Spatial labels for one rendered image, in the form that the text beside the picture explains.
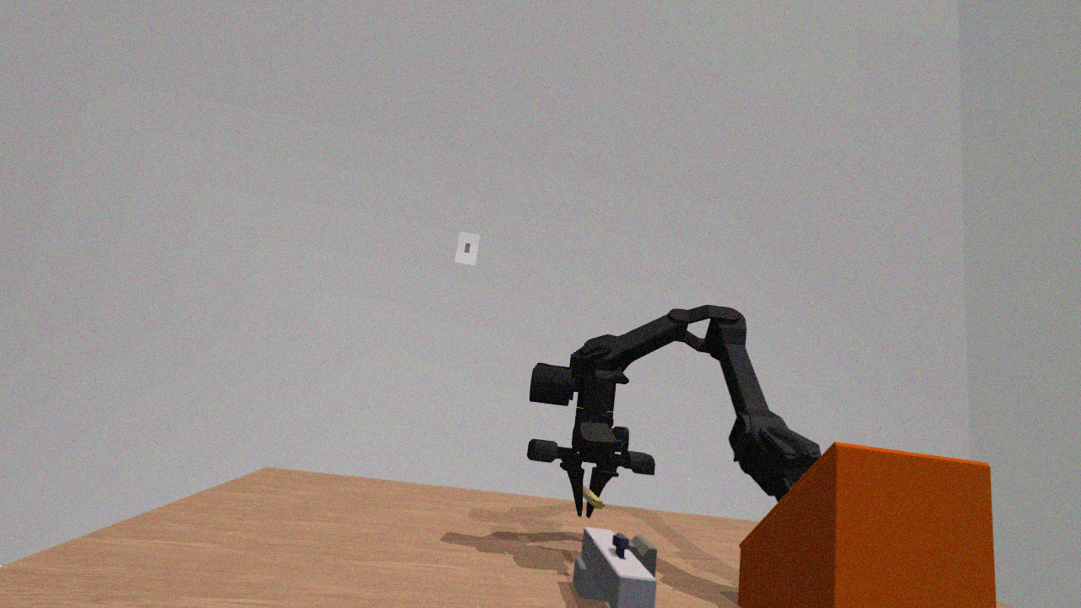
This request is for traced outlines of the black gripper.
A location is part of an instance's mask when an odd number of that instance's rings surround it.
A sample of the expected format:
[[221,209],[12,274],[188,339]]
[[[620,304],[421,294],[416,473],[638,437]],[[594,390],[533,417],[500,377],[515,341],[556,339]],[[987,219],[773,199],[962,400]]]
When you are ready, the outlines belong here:
[[[613,426],[613,412],[601,411],[601,410],[589,410],[589,409],[576,409],[575,423],[578,420],[579,413],[587,413],[588,421],[599,421],[600,415],[610,417],[611,427]],[[534,461],[548,462],[551,463],[553,459],[562,459],[560,467],[568,471],[568,477],[570,477],[570,483],[573,488],[573,497],[578,508],[578,516],[582,517],[583,508],[583,479],[584,470],[582,467],[582,462],[595,463],[597,467],[592,467],[591,478],[589,488],[597,494],[600,495],[603,488],[605,488],[606,483],[611,477],[618,477],[617,467],[626,467],[626,470],[632,470],[633,473],[653,475],[654,474],[654,458],[646,453],[635,453],[633,451],[627,451],[626,453],[615,453],[614,459],[611,462],[602,461],[602,459],[591,459],[591,461],[584,461],[579,457],[578,447],[558,447],[557,442],[553,440],[540,440],[532,439],[529,441],[528,446],[528,458]]]

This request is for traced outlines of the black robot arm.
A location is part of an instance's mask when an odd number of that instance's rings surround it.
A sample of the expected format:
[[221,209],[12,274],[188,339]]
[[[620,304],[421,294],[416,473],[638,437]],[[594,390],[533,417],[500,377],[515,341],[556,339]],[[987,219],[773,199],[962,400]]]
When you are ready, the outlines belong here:
[[[690,334],[688,323],[708,318],[705,339]],[[783,418],[769,410],[745,349],[746,333],[745,318],[736,309],[675,308],[626,334],[584,342],[582,349],[571,354],[570,368],[538,362],[530,376],[530,404],[568,405],[573,392],[578,392],[579,408],[613,412],[617,383],[629,382],[624,376],[629,364],[665,344],[684,342],[720,362],[736,415],[728,437],[733,461],[740,459],[740,468],[779,502],[820,458],[820,447],[789,429]],[[573,427],[572,446],[579,448],[584,461],[611,462],[615,453],[627,452],[628,444],[629,429],[611,428],[608,415],[588,421],[587,413],[579,413]]]

